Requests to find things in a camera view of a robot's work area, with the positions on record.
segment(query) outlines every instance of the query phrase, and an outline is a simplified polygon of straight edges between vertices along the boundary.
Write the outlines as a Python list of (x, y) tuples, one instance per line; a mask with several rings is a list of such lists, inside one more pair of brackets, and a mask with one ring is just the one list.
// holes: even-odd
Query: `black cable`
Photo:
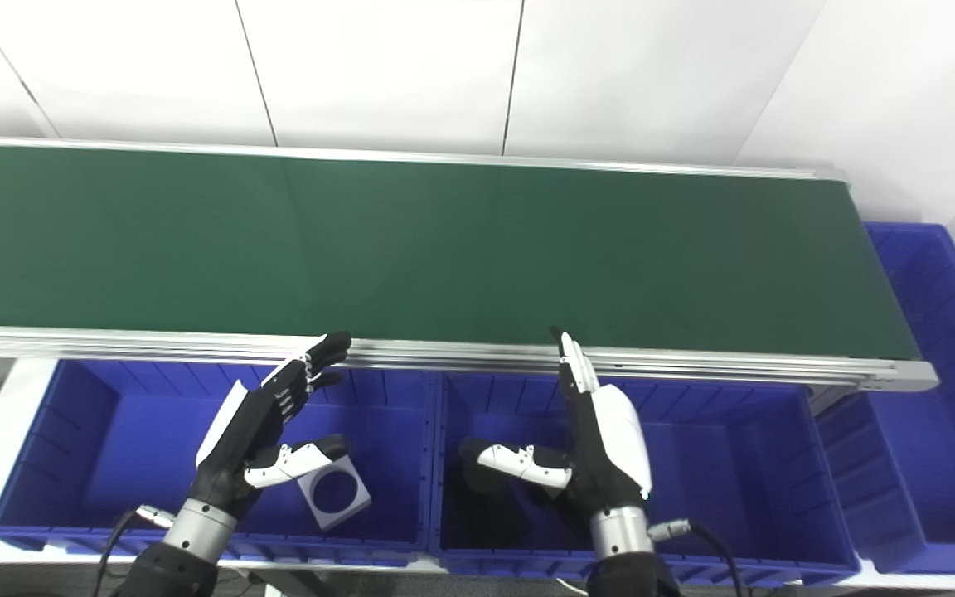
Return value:
[(691, 532), (702, 537), (706, 543), (710, 544), (710, 547), (713, 548), (713, 551), (717, 552), (718, 556), (721, 556), (721, 558), (724, 558), (725, 561), (728, 562), (728, 572), (732, 575), (732, 585), (735, 586), (735, 597), (743, 597), (743, 581), (739, 580), (739, 568), (735, 567), (735, 558), (733, 558), (732, 552), (729, 551), (728, 546), (725, 545), (725, 542), (721, 541), (720, 537), (710, 529), (698, 524), (698, 522), (688, 522), (691, 526)]
[(128, 523), (136, 517), (136, 510), (128, 510), (117, 518), (117, 524), (113, 525), (113, 531), (109, 534), (109, 540), (105, 542), (105, 549), (102, 550), (102, 559), (98, 560), (98, 575), (95, 577), (95, 590), (92, 590), (91, 597), (98, 597), (102, 590), (102, 577), (105, 575), (106, 567), (109, 566), (109, 553), (113, 551), (114, 545), (120, 541), (120, 536), (124, 534), (124, 529), (128, 528)]
[(260, 585), (259, 582), (249, 581), (249, 583), (250, 583), (250, 584), (247, 585), (247, 586), (245, 587), (245, 589), (242, 590), (241, 593), (235, 595), (235, 597), (242, 597), (242, 595), (245, 595), (246, 593), (249, 593), (249, 592), (250, 592), (250, 589), (253, 589), (254, 586)]

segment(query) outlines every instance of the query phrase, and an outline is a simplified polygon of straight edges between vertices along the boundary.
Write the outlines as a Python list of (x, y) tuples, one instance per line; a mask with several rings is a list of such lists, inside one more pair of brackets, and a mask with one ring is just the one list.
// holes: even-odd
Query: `black robotic finger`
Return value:
[(338, 383), (342, 380), (342, 374), (340, 371), (323, 371), (321, 374), (316, 375), (310, 382), (312, 391), (318, 390), (319, 388), (326, 388), (326, 386), (333, 386), (334, 383)]
[(265, 381), (261, 388), (275, 394), (276, 398), (282, 398), (288, 393), (292, 393), (299, 381), (307, 385), (307, 369), (303, 362), (293, 360), (277, 371), (272, 378)]
[(308, 363), (311, 363), (312, 369), (322, 369), (335, 362), (342, 362), (351, 345), (352, 335), (349, 332), (329, 333), (318, 344), (308, 349)]

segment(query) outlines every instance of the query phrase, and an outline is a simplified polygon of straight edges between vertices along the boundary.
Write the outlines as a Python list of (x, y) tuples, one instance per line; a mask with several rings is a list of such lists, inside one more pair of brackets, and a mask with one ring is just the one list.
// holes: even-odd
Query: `white robotic hand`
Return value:
[(464, 439), (459, 453), (551, 491), (571, 488), (586, 514), (617, 505), (642, 507), (652, 480), (636, 408), (616, 386), (599, 385), (592, 362), (567, 332), (553, 332), (560, 341), (560, 389), (567, 400), (572, 453), (478, 438)]
[(560, 347), (558, 385), (572, 449), (561, 453), (466, 438), (459, 456), (470, 465), (565, 491), (591, 530), (596, 558), (588, 578), (592, 597), (675, 597), (676, 582), (647, 535), (651, 464), (636, 408), (616, 386), (599, 385), (591, 361), (568, 333), (556, 328), (552, 333)]

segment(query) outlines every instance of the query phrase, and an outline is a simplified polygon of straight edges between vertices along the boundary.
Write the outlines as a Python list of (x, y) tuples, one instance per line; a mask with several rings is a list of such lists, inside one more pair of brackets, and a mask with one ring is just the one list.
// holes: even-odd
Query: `robot finger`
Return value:
[(349, 347), (352, 347), (352, 334), (349, 332), (329, 333), (308, 349), (306, 356), (311, 369), (319, 370), (335, 362), (345, 360)]
[(554, 490), (565, 488), (573, 476), (567, 454), (543, 446), (521, 447), (465, 438), (458, 450), (459, 456), (469, 462)]
[(308, 393), (314, 392), (319, 388), (326, 388), (326, 386), (333, 386), (334, 383), (338, 383), (342, 380), (344, 374), (341, 374), (340, 371), (322, 371), (314, 378), (308, 381)]

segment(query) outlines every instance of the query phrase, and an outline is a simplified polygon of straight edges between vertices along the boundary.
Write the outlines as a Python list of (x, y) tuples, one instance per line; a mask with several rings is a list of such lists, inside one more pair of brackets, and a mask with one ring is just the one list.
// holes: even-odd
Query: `floor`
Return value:
[[(109, 567), (102, 597), (113, 592), (126, 574), (126, 565)], [(570, 597), (572, 593), (553, 580), (463, 577), (463, 575), (397, 573), (319, 573), (337, 597)], [(0, 597), (90, 597), (94, 587), (93, 565), (0, 565)], [(777, 590), (774, 597), (795, 597), (792, 590)], [(755, 590), (753, 596), (772, 597), (772, 590)], [(687, 597), (730, 597), (721, 587), (687, 587)], [(221, 571), (215, 597), (259, 597), (264, 585), (250, 585), (242, 575)]]

